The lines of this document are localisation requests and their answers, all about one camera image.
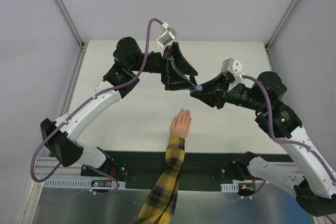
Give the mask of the yellow plaid sleeve forearm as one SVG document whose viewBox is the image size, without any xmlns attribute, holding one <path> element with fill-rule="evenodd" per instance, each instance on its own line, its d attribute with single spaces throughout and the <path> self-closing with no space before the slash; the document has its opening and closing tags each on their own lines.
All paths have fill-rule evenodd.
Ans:
<svg viewBox="0 0 336 224">
<path fill-rule="evenodd" d="M 172 137 L 161 175 L 148 194 L 136 223 L 171 223 L 178 196 L 179 176 L 185 158 L 185 139 Z"/>
</svg>

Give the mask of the mannequin hand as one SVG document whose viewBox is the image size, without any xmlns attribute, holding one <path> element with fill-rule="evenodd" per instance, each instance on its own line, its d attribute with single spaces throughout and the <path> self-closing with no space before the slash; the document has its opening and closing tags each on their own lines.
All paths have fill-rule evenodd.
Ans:
<svg viewBox="0 0 336 224">
<path fill-rule="evenodd" d="M 171 137 L 186 139 L 190 131 L 191 121 L 192 118 L 190 111 L 182 109 L 171 123 Z"/>
</svg>

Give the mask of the purple nail polish bottle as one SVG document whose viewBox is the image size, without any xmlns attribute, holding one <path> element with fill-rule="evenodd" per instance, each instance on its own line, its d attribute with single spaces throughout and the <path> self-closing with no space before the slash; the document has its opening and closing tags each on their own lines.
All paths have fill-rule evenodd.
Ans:
<svg viewBox="0 0 336 224">
<path fill-rule="evenodd" d="M 201 92 L 203 91 L 202 85 L 196 85 L 194 89 L 190 89 L 190 93 Z"/>
</svg>

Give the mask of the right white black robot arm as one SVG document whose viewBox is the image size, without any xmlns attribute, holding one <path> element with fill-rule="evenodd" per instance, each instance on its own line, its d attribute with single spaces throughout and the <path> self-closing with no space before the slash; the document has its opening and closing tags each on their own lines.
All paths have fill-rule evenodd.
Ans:
<svg viewBox="0 0 336 224">
<path fill-rule="evenodd" d="M 255 153 L 246 152 L 225 166 L 226 176 L 240 181 L 261 178 L 294 196 L 308 214 L 334 215 L 335 170 L 316 149 L 295 111 L 282 102 L 287 87 L 281 78 L 267 71 L 257 78 L 243 75 L 242 79 L 252 81 L 253 86 L 239 83 L 230 89 L 233 79 L 220 74 L 191 90 L 190 96 L 212 108 L 221 109 L 229 103 L 253 110 L 258 127 L 286 151 L 301 173 L 287 172 Z"/>
</svg>

